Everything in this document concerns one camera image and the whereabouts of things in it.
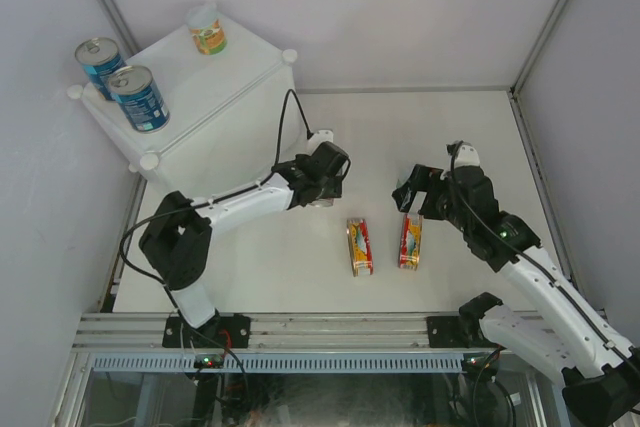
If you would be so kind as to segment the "pink portrait labelled can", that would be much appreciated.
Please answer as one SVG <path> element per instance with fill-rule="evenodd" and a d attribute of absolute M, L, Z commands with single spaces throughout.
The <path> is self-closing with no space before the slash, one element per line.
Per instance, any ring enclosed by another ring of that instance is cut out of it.
<path fill-rule="evenodd" d="M 321 208 L 332 207 L 333 205 L 334 205 L 333 199 L 319 199 L 312 203 L 312 206 L 321 207 Z"/>

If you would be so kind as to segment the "green can with plastic lid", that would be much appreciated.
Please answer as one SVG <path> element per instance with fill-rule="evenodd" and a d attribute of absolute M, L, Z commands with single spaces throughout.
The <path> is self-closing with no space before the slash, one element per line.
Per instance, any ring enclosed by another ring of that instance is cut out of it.
<path fill-rule="evenodd" d="M 189 10 L 186 25 L 196 49 L 203 55 L 215 55 L 227 45 L 215 2 L 205 3 Z"/>

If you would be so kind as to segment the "dark blue tall can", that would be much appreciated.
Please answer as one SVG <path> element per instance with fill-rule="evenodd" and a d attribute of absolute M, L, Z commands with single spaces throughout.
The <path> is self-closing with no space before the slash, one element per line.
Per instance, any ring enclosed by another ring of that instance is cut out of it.
<path fill-rule="evenodd" d="M 149 68 L 122 67 L 108 78 L 107 87 L 136 132 L 152 133 L 168 123 L 169 111 Z"/>

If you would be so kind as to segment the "light blue labelled can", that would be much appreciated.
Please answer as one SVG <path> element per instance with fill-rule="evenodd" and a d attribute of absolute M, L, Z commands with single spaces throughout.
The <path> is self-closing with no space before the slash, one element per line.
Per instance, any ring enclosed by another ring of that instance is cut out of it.
<path fill-rule="evenodd" d="M 126 66 L 117 43 L 107 37 L 91 38 L 76 48 L 75 58 L 101 96 L 106 101 L 114 101 L 108 88 L 108 79 Z"/>

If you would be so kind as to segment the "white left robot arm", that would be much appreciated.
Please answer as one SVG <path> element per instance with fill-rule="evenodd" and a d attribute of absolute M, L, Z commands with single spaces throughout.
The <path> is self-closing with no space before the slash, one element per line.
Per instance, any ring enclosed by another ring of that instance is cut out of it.
<path fill-rule="evenodd" d="M 266 215 L 339 198 L 350 166 L 344 150 L 323 141 L 236 192 L 200 203 L 179 191 L 164 197 L 138 246 L 185 322 L 187 339 L 206 347 L 219 334 L 218 309 L 201 281 L 215 237 Z"/>

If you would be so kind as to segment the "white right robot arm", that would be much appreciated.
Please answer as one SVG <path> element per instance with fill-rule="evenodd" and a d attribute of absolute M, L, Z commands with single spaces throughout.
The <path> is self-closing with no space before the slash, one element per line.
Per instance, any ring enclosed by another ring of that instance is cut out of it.
<path fill-rule="evenodd" d="M 419 215 L 452 224 L 471 253 L 514 286 L 553 331 L 528 326 L 483 293 L 459 310 L 466 343 L 488 340 L 517 354 L 561 388 L 568 410 L 585 426 L 610 426 L 638 406 L 638 347 L 581 296 L 532 229 L 500 208 L 481 167 L 445 171 L 417 164 L 392 198 L 407 213 L 419 193 L 425 196 Z"/>

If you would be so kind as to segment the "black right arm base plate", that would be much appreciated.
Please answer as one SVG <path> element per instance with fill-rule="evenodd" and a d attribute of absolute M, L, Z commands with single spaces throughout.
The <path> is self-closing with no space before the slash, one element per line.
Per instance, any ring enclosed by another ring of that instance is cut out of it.
<path fill-rule="evenodd" d="M 482 344 L 477 328 L 458 315 L 429 316 L 426 328 L 431 348 L 470 348 Z"/>

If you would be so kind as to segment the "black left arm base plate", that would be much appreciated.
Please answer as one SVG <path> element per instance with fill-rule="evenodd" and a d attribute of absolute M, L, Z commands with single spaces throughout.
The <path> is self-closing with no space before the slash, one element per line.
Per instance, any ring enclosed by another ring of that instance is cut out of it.
<path fill-rule="evenodd" d="M 165 322 L 162 346 L 245 349 L 249 345 L 250 331 L 251 319 L 241 314 L 216 315 L 198 328 L 174 315 Z"/>

